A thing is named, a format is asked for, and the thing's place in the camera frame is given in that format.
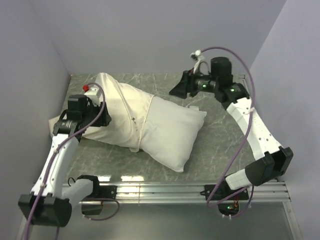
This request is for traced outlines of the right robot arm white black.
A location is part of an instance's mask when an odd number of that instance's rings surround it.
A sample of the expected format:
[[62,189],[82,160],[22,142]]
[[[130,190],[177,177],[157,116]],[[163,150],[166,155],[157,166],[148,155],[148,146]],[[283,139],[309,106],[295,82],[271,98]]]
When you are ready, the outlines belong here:
[[290,147],[283,147],[271,134],[253,107],[253,96],[241,83],[234,82],[232,63],[227,57],[215,57],[210,61],[210,72],[203,74],[202,56],[192,54],[195,65],[185,70],[180,82],[170,95],[186,99],[198,92],[213,93],[215,99],[238,124],[252,150],[254,162],[245,168],[225,176],[217,187],[226,200],[233,199],[238,190],[247,186],[260,186],[285,174],[294,156]]

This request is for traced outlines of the cream pillowcase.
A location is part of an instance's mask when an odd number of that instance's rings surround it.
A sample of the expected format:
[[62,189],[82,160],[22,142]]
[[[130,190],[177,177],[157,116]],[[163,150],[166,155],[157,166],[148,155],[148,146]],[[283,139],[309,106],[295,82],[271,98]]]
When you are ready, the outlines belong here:
[[82,137],[138,152],[154,95],[120,83],[103,72],[97,75],[94,82],[103,89],[111,122],[106,127],[89,127]]

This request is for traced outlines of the white pillow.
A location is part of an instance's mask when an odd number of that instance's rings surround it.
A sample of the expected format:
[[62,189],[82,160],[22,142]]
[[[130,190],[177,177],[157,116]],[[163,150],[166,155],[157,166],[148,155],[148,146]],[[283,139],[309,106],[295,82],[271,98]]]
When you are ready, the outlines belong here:
[[207,112],[153,97],[144,123],[140,149],[163,166],[182,173],[190,159]]

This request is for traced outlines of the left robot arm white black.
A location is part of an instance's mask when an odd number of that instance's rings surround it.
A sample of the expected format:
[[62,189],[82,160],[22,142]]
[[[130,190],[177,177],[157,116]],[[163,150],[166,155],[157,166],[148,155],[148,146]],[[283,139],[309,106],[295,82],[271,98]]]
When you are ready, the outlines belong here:
[[111,122],[106,99],[86,94],[71,95],[67,109],[53,126],[51,149],[42,172],[29,194],[22,194],[18,206],[27,225],[65,227],[73,207],[87,198],[101,195],[97,176],[81,175],[69,190],[63,182],[72,156],[89,127],[106,127]]

